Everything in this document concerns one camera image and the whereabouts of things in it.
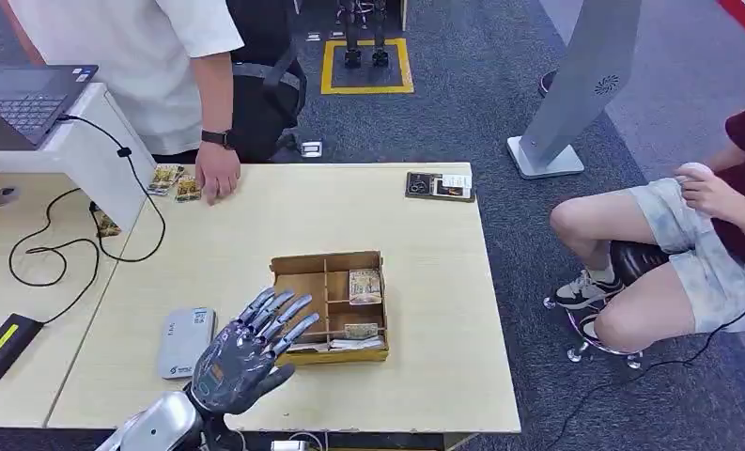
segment laptop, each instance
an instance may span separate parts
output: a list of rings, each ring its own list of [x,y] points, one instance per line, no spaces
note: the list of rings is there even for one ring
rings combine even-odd
[[[98,66],[0,66],[0,150],[36,150]]]

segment seated person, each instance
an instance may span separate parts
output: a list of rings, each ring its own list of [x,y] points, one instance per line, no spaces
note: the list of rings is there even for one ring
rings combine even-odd
[[[230,52],[243,42],[225,0],[0,0],[36,64],[97,64],[158,163],[195,163],[209,203],[237,187],[235,151],[201,132],[231,128]]]
[[[553,299],[580,310],[580,329],[612,350],[707,333],[745,311],[745,111],[726,121],[734,145],[705,168],[677,169],[625,191],[571,199],[551,213],[558,238],[585,269]],[[624,288],[610,240],[657,244],[671,261]],[[745,330],[745,317],[729,326]]]

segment human knee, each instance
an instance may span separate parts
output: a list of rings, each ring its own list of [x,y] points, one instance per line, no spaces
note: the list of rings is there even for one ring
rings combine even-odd
[[[562,237],[576,237],[582,234],[581,212],[578,199],[567,200],[555,207],[549,216],[554,232]]]
[[[598,340],[611,350],[637,352],[651,344],[646,342],[646,331],[618,309],[605,308],[596,318],[594,330]]]

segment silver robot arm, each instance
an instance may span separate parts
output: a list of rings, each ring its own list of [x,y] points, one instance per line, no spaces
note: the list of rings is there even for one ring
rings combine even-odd
[[[165,392],[96,451],[236,449],[237,437],[225,426],[224,415],[247,411],[294,374],[292,365],[273,370],[275,360],[319,319],[317,313],[306,316],[273,344],[287,321],[311,302],[311,296],[293,296],[290,290],[276,295],[272,288],[259,293],[201,354],[191,383],[180,392]]]

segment small box on table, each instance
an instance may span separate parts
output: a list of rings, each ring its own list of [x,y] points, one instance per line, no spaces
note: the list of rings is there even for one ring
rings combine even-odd
[[[280,364],[381,362],[389,355],[383,259],[378,251],[277,257],[275,291],[310,294],[312,302],[287,329],[313,312],[319,321],[279,359]],[[281,307],[284,311],[288,303]]]

